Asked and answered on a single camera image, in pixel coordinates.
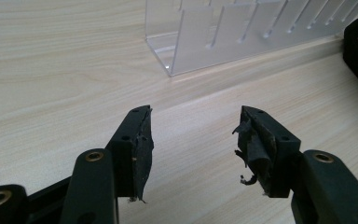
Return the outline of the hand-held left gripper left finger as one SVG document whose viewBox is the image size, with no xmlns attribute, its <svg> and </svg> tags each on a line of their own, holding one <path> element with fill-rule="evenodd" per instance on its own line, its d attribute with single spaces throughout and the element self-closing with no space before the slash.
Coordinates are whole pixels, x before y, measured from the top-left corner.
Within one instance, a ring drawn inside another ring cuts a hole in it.
<svg viewBox="0 0 358 224">
<path fill-rule="evenodd" d="M 77 157 L 60 224 L 119 224 L 118 199 L 143 199 L 154 148 L 151 111 L 133 108 L 106 147 Z"/>
</svg>

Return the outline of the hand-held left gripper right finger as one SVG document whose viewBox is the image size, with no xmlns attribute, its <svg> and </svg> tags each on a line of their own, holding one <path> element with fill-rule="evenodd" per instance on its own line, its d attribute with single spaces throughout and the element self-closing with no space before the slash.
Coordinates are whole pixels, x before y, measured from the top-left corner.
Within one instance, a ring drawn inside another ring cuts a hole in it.
<svg viewBox="0 0 358 224">
<path fill-rule="evenodd" d="M 239 156 L 270 198 L 292 199 L 296 224 L 358 224 L 358 180 L 325 151 L 301 152 L 301 141 L 267 112 L 244 105 L 235 129 Z"/>
</svg>

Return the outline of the clear acrylic slotted rack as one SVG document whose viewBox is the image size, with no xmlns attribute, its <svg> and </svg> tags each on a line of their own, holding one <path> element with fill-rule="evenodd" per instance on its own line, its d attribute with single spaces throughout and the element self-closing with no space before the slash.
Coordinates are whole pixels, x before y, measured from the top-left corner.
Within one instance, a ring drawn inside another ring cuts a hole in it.
<svg viewBox="0 0 358 224">
<path fill-rule="evenodd" d="M 171 77 L 341 33 L 358 0 L 146 0 L 145 40 Z"/>
</svg>

